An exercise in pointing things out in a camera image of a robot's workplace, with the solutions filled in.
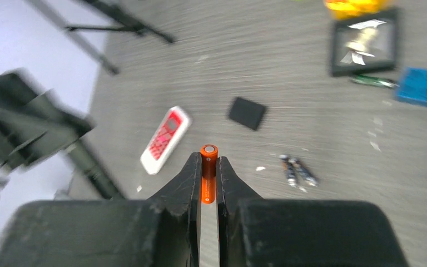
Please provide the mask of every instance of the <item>blue box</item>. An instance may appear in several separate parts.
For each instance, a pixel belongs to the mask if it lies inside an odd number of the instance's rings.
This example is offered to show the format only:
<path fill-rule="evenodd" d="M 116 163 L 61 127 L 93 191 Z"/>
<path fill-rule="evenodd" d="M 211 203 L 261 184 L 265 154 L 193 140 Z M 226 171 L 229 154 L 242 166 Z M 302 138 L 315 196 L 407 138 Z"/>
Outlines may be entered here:
<path fill-rule="evenodd" d="M 408 68 L 395 91 L 395 99 L 427 107 L 427 70 Z"/>

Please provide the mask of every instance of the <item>debris on floor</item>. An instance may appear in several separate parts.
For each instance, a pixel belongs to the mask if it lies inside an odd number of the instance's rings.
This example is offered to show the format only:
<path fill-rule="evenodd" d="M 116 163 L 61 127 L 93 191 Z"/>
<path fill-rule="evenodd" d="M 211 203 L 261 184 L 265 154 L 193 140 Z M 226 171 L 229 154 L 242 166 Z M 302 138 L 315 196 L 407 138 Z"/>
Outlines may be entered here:
<path fill-rule="evenodd" d="M 233 101 L 228 118 L 256 131 L 266 110 L 266 106 L 237 97 Z"/>
<path fill-rule="evenodd" d="M 379 148 L 379 145 L 378 145 L 376 142 L 369 141 L 369 143 L 371 144 L 371 146 L 372 146 L 375 150 L 377 150 L 378 152 L 382 152 L 382 151 L 380 150 L 380 148 Z"/>
<path fill-rule="evenodd" d="M 200 57 L 198 58 L 198 60 L 196 61 L 196 64 L 202 63 L 202 62 L 204 62 L 206 59 L 208 59 L 208 55 L 200 56 Z"/>
<path fill-rule="evenodd" d="M 392 102 L 387 101 L 387 100 L 382 100 L 382 104 L 386 105 L 387 107 L 391 107 L 392 106 Z"/>
<path fill-rule="evenodd" d="M 310 172 L 301 160 L 287 154 L 283 154 L 279 158 L 282 160 L 284 170 L 286 171 L 286 178 L 290 186 L 298 187 L 298 177 L 302 178 L 302 180 L 309 186 L 318 186 L 318 179 Z M 302 186 L 299 186 L 299 189 L 303 192 L 307 192 L 307 190 Z"/>
<path fill-rule="evenodd" d="M 383 126 L 384 122 L 382 121 L 382 119 L 378 118 L 378 117 L 374 117 L 373 119 L 374 124 L 378 125 L 378 126 Z"/>

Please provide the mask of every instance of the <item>aa battery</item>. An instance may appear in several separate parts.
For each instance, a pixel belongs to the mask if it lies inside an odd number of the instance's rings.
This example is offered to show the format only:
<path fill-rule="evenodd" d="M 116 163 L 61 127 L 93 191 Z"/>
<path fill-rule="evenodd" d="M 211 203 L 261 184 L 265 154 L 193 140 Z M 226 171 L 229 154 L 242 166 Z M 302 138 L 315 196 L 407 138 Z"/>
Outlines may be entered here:
<path fill-rule="evenodd" d="M 279 156 L 282 160 L 282 165 L 284 167 L 284 171 L 286 172 L 286 178 L 289 182 L 289 185 L 292 187 L 297 187 L 297 176 L 295 175 L 294 166 L 290 162 L 290 156 L 287 154 L 283 154 Z"/>
<path fill-rule="evenodd" d="M 318 179 L 311 173 L 311 171 L 297 158 L 293 157 L 289 159 L 294 170 L 297 174 L 310 186 L 318 186 Z"/>

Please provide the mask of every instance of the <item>small battery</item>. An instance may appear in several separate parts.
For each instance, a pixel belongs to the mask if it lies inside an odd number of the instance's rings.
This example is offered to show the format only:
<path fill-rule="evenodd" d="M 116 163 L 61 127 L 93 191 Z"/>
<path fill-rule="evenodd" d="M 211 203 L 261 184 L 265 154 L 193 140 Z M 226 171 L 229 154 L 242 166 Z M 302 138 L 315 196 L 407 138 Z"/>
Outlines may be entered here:
<path fill-rule="evenodd" d="M 302 177 L 302 179 L 310 186 L 318 186 L 318 179 L 307 169 L 307 167 L 297 158 L 289 159 L 289 162 L 294 167 L 295 171 Z"/>
<path fill-rule="evenodd" d="M 354 75 L 351 77 L 350 81 L 360 85 L 369 85 L 369 86 L 389 88 L 389 89 L 394 89 L 399 86 L 398 83 L 394 80 L 370 77 L 366 75 Z"/>
<path fill-rule="evenodd" d="M 282 165 L 284 166 L 284 171 L 286 172 L 287 181 L 292 187 L 297 187 L 297 176 L 295 175 L 294 167 L 290 161 L 290 156 L 283 154 L 279 156 L 282 160 Z"/>

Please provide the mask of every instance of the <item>black wallet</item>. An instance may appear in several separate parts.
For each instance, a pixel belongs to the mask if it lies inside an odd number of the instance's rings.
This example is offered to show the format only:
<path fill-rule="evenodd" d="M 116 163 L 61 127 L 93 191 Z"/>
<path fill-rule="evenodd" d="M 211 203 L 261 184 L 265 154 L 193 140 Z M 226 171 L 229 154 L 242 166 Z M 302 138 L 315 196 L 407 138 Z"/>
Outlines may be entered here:
<path fill-rule="evenodd" d="M 266 106 L 254 103 L 242 97 L 237 97 L 230 108 L 228 117 L 256 131 L 261 124 L 266 110 Z"/>

